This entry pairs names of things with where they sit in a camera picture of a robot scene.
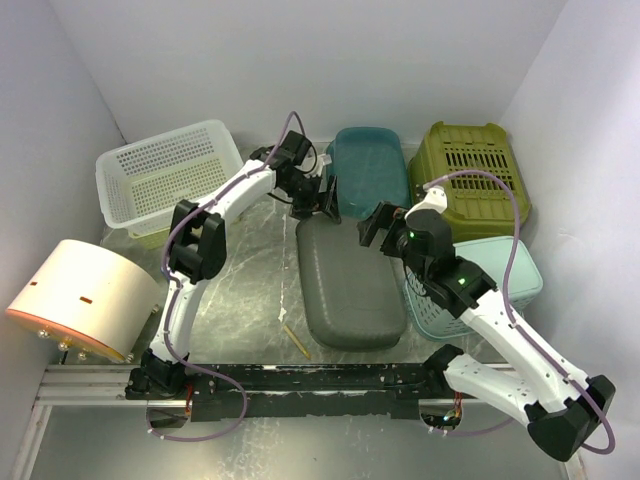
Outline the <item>small wooden stick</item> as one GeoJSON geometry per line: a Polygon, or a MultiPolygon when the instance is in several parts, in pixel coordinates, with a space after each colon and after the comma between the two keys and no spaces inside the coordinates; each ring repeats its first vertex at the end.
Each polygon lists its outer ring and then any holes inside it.
{"type": "Polygon", "coordinates": [[[303,343],[300,341],[300,339],[297,337],[294,331],[286,324],[283,325],[283,330],[287,334],[287,336],[290,338],[290,340],[293,342],[293,344],[296,346],[296,348],[301,352],[301,354],[307,360],[311,360],[312,356],[310,352],[306,349],[306,347],[303,345],[303,343]]]}

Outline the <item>olive green plastic basket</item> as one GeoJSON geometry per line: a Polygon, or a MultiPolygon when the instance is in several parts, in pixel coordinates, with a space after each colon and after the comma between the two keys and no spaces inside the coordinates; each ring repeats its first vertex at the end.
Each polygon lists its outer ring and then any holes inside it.
{"type": "Polygon", "coordinates": [[[448,208],[443,217],[456,242],[511,235],[514,211],[509,196],[477,170],[501,180],[512,192],[520,222],[525,223],[531,202],[517,162],[507,140],[507,132],[494,123],[484,126],[447,125],[437,122],[425,134],[408,165],[413,203],[425,196],[423,186],[446,174],[468,170],[468,175],[447,180],[448,208]]]}

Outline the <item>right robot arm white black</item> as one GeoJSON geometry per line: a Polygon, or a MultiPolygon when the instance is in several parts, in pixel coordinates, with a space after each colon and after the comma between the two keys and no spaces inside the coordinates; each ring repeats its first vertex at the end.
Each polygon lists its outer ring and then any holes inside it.
{"type": "Polygon", "coordinates": [[[610,426],[606,413],[613,383],[604,375],[588,375],[555,351],[489,274],[457,255],[439,210],[382,202],[357,229],[364,247],[386,230],[381,252],[400,259],[430,300],[480,334],[516,372],[505,374],[445,345],[425,363],[424,384],[431,395],[443,398],[455,391],[491,405],[561,462],[585,447],[598,427],[610,426]]]}

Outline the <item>pale yellow perforated basket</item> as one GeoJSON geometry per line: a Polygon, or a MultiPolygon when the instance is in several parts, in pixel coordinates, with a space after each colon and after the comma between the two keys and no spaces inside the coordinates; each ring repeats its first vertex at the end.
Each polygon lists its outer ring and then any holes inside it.
{"type": "MultiPolygon", "coordinates": [[[[165,227],[153,231],[151,233],[145,234],[145,235],[138,235],[135,233],[130,233],[129,236],[136,240],[140,245],[142,245],[145,249],[147,250],[153,250],[155,248],[160,248],[163,247],[166,243],[166,240],[170,234],[170,232],[173,230],[173,228],[171,227],[170,224],[167,224],[165,227]]],[[[200,238],[202,236],[202,227],[199,227],[197,229],[193,229],[192,230],[192,236],[193,236],[193,246],[192,249],[196,250],[197,247],[196,245],[199,243],[200,238]]]]}

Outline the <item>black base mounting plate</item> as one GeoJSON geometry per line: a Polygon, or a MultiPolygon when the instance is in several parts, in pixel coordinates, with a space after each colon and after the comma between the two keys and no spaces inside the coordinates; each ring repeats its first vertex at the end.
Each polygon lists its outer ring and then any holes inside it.
{"type": "Polygon", "coordinates": [[[428,363],[175,367],[170,376],[133,369],[128,400],[177,401],[191,419],[382,415],[418,420],[432,401],[449,404],[453,390],[428,363]]]}

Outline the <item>white perforated basket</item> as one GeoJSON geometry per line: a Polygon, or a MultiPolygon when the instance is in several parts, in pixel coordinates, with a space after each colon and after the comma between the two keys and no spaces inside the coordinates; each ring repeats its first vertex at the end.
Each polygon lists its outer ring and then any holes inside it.
{"type": "Polygon", "coordinates": [[[243,166],[220,120],[207,120],[102,154],[96,185],[105,223],[136,236],[169,227],[175,205],[196,201],[243,166]]]}

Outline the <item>teal transparent plastic tub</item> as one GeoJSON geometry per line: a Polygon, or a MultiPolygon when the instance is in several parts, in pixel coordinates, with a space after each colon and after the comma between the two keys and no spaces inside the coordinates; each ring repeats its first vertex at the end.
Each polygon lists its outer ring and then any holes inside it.
{"type": "Polygon", "coordinates": [[[327,147],[328,173],[337,177],[340,214],[367,218],[379,203],[411,204],[405,159],[398,135],[380,127],[339,131],[327,147]]]}

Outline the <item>cream cylindrical appliance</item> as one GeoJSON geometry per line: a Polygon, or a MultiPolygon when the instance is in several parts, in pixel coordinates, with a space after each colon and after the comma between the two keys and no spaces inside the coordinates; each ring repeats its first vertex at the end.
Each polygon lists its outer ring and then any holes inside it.
{"type": "Polygon", "coordinates": [[[159,294],[157,282],[134,262],[100,246],[65,239],[6,313],[62,349],[76,347],[120,363],[131,353],[159,294]]]}

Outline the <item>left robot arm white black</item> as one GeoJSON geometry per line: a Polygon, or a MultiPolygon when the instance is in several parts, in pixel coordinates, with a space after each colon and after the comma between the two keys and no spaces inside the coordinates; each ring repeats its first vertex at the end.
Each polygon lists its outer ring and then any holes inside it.
{"type": "Polygon", "coordinates": [[[276,190],[288,198],[290,215],[305,220],[316,213],[339,223],[338,179],[312,142],[290,131],[280,144],[253,152],[230,180],[195,201],[174,208],[161,270],[169,288],[158,330],[143,353],[140,370],[162,398],[181,395],[189,341],[209,282],[227,260],[227,226],[263,196],[276,190]]]}

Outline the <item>grey plastic tub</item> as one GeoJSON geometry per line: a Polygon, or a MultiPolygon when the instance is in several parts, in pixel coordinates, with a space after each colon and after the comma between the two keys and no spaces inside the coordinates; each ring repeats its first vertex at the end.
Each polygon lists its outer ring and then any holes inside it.
{"type": "Polygon", "coordinates": [[[394,347],[407,326],[391,261],[359,244],[357,221],[315,215],[296,226],[307,326],[320,345],[344,352],[394,347]]]}

